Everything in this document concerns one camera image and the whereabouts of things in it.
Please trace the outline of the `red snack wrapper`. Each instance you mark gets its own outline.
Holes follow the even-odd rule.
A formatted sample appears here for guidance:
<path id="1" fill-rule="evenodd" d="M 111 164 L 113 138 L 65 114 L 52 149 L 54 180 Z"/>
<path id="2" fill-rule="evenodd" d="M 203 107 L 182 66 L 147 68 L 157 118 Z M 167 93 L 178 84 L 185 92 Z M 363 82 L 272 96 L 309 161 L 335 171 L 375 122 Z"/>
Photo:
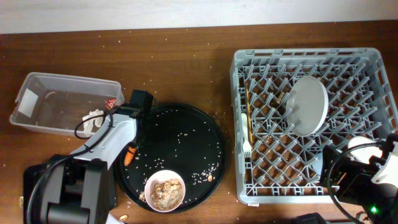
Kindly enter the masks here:
<path id="1" fill-rule="evenodd" d="M 111 110 L 116 106 L 117 100 L 116 99 L 109 99 L 105 101 L 105 108 L 107 110 Z"/>

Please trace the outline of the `white tissue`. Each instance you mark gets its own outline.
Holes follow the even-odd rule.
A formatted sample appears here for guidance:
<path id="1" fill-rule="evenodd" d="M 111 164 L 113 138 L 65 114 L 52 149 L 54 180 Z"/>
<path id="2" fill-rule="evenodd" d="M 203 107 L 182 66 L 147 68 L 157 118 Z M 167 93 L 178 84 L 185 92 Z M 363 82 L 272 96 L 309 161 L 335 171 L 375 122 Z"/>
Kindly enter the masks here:
<path id="1" fill-rule="evenodd" d="M 88 115 L 82 117 L 83 123 L 83 131 L 85 133 L 92 133 L 94 128 L 100 128 L 103 124 L 103 115 L 104 111 L 96 109 L 94 111 L 90 111 Z"/>

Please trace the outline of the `grey plate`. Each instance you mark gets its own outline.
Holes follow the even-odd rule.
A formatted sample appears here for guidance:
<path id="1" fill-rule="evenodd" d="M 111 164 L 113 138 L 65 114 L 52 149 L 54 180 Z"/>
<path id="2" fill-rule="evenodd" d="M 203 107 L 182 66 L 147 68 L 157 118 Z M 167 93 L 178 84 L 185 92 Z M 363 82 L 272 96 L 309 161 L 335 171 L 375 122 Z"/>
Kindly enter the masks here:
<path id="1" fill-rule="evenodd" d="M 289 92 L 286 102 L 288 124 L 293 124 L 292 132 L 300 137 L 315 134 L 326 119 L 328 93 L 323 83 L 315 77 L 302 77 Z"/>

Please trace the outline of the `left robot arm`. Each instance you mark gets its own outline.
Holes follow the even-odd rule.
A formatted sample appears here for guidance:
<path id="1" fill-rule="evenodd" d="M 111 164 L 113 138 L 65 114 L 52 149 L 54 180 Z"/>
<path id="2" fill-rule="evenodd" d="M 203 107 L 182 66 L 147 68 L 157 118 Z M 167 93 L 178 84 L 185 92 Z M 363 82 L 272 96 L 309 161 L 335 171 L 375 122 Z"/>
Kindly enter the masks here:
<path id="1" fill-rule="evenodd" d="M 56 156 L 27 199 L 26 223 L 109 223 L 110 169 L 128 146 L 137 147 L 157 100 L 134 90 L 129 102 L 105 110 L 103 124 L 67 156 Z"/>

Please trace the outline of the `orange carrot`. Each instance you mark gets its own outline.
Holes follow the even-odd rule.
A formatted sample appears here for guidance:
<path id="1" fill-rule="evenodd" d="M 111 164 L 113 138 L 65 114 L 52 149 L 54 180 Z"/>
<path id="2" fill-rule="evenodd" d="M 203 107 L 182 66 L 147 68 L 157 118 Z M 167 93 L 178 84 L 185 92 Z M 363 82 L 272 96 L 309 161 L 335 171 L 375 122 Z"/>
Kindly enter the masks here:
<path id="1" fill-rule="evenodd" d="M 136 154 L 136 151 L 137 151 L 137 149 L 136 149 L 135 147 L 131 147 L 131 146 L 128 147 L 127 153 L 126 153 L 125 158 L 124 158 L 124 165 L 125 165 L 126 167 L 127 167 L 127 166 L 132 162 L 132 160 L 134 159 L 134 156 L 135 156 L 135 154 Z"/>

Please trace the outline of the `blue plastic cup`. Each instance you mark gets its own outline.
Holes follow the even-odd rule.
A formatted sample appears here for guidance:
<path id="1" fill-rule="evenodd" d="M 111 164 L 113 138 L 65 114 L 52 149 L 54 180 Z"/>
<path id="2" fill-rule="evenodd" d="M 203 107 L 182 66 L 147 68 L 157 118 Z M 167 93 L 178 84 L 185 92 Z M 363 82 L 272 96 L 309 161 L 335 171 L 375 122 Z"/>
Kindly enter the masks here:
<path id="1" fill-rule="evenodd" d="M 321 175 L 323 168 L 323 154 L 316 154 L 314 158 L 315 162 L 311 164 L 311 167 L 317 175 Z"/>

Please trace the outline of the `white plastic fork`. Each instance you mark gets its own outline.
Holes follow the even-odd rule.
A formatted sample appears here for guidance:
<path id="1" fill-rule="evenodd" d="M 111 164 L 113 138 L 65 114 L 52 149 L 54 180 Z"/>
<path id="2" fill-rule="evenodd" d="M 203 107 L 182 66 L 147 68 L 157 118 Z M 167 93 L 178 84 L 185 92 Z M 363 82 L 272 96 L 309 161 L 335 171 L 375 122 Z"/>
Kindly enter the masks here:
<path id="1" fill-rule="evenodd" d="M 243 129 L 243 152 L 245 158 L 251 157 L 251 144 L 249 142 L 249 133 L 248 133 L 248 117 L 246 113 L 241 113 L 242 119 L 242 129 Z"/>

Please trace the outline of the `wooden chopstick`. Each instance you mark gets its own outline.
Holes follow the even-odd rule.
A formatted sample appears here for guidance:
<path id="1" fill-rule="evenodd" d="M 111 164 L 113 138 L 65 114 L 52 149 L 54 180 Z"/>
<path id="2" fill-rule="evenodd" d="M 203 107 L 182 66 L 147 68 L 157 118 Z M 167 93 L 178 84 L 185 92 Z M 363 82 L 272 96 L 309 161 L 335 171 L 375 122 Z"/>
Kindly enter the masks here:
<path id="1" fill-rule="evenodd" d="M 245 82 L 245 97 L 246 97 L 246 113 L 247 113 L 247 120 L 248 120 L 248 137 L 249 143 L 252 147 L 253 140 L 252 140 L 252 123 L 251 123 L 251 109 L 250 109 L 250 98 L 249 98 L 249 85 L 248 82 Z"/>

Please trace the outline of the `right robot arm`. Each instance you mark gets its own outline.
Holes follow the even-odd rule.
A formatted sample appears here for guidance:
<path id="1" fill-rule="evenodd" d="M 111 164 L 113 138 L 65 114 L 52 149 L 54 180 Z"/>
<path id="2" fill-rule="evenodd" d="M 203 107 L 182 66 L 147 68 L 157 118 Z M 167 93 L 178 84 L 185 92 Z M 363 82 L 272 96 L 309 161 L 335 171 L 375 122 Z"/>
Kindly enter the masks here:
<path id="1" fill-rule="evenodd" d="M 324 147 L 320 184 L 352 222 L 361 223 L 341 203 L 361 206 L 371 223 L 397 223 L 397 134 L 356 136 L 342 152 Z"/>

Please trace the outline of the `small white cup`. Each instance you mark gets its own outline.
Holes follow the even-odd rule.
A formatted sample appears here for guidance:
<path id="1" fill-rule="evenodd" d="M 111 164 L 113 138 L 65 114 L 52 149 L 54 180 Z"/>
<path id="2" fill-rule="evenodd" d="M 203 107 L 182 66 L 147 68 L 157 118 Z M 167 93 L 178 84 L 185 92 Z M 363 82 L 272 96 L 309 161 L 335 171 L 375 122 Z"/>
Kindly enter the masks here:
<path id="1" fill-rule="evenodd" d="M 355 136 L 349 140 L 348 148 L 362 145 L 362 144 L 375 143 L 375 142 L 376 142 L 375 140 L 372 140 L 372 139 L 369 139 L 369 138 L 366 138 L 363 136 Z M 381 158 L 382 151 L 377 146 L 368 146 L 368 147 L 364 147 L 364 148 L 352 151 L 351 155 L 359 162 L 369 164 L 369 159 L 372 156 Z"/>

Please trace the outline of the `white bowl with food scraps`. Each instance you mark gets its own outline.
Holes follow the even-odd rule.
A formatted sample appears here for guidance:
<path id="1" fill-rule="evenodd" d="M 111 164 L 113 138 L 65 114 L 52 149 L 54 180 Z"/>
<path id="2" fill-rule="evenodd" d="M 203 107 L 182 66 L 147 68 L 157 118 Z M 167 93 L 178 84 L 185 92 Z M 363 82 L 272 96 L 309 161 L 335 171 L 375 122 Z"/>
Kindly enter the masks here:
<path id="1" fill-rule="evenodd" d="M 147 204 L 160 213 L 176 210 L 184 202 L 185 193 L 186 187 L 182 177 L 172 170 L 156 172 L 144 188 Z"/>

